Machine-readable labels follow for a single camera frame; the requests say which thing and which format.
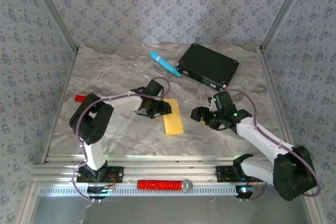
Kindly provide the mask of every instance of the black box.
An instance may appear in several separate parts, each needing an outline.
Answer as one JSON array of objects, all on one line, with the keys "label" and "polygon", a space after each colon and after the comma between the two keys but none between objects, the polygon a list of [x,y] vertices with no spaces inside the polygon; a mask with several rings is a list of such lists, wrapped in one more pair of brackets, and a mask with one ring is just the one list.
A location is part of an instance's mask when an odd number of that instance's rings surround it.
[{"label": "black box", "polygon": [[226,88],[239,62],[199,44],[192,44],[177,63],[177,70],[219,91]]}]

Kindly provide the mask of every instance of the yellow block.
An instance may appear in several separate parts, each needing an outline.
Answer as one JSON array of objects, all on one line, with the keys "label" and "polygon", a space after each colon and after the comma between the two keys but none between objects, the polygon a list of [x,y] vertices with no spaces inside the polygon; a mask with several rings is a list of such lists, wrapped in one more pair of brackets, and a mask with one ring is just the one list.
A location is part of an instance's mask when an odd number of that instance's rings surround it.
[{"label": "yellow block", "polygon": [[172,107],[172,113],[163,116],[164,127],[167,135],[176,135],[183,133],[182,120],[179,110],[179,104],[176,99],[163,99]]}]

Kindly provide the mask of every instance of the patterned wallpaper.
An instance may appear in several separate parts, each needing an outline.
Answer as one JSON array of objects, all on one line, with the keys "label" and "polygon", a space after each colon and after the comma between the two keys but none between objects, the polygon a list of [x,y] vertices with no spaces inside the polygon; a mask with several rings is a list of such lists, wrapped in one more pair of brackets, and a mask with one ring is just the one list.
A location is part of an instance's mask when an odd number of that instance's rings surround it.
[{"label": "patterned wallpaper", "polygon": [[74,53],[41,0],[0,5],[0,223],[12,223]]},{"label": "patterned wallpaper", "polygon": [[53,0],[77,45],[260,44],[283,0]]},{"label": "patterned wallpaper", "polygon": [[336,1],[297,0],[266,56],[293,139],[312,154],[336,223]]}]

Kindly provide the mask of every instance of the silver cap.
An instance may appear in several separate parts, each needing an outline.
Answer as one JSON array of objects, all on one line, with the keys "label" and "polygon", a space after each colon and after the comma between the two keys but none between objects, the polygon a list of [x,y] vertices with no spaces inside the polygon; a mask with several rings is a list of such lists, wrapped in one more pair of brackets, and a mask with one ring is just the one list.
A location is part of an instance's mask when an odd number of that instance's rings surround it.
[{"label": "silver cap", "polygon": [[193,183],[189,179],[185,179],[182,181],[182,191],[189,192],[193,190]]}]

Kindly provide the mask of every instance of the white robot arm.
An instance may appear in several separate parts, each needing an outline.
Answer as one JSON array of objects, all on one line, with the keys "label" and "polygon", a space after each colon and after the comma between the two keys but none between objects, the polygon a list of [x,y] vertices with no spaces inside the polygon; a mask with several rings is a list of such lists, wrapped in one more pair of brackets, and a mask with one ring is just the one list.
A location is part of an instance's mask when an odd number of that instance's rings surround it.
[{"label": "white robot arm", "polygon": [[[191,118],[202,121],[210,128],[221,131],[231,129],[256,146],[268,161],[244,154],[234,160],[233,171],[240,179],[258,178],[271,185],[285,200],[292,200],[317,185],[307,168],[284,148],[298,154],[313,169],[310,154],[303,146],[293,147],[267,131],[246,110],[237,111],[227,91],[222,91],[208,98],[209,108],[198,107],[191,113]],[[272,138],[273,142],[260,130]]]},{"label": "white robot arm", "polygon": [[125,111],[145,110],[145,116],[155,118],[159,115],[172,113],[171,107],[167,102],[156,100],[154,98],[144,97],[158,96],[163,87],[154,80],[151,80],[146,87],[132,89],[131,91],[116,95],[114,97],[98,97],[95,94],[89,94],[83,100],[77,111],[70,119],[70,127],[76,134],[78,120],[84,110],[97,100],[104,100],[92,106],[84,115],[79,125],[79,136],[84,142],[84,149],[87,156],[85,169],[90,180],[101,182],[106,174],[107,161],[104,157],[101,141],[99,141],[109,124],[112,114],[120,114]]}]

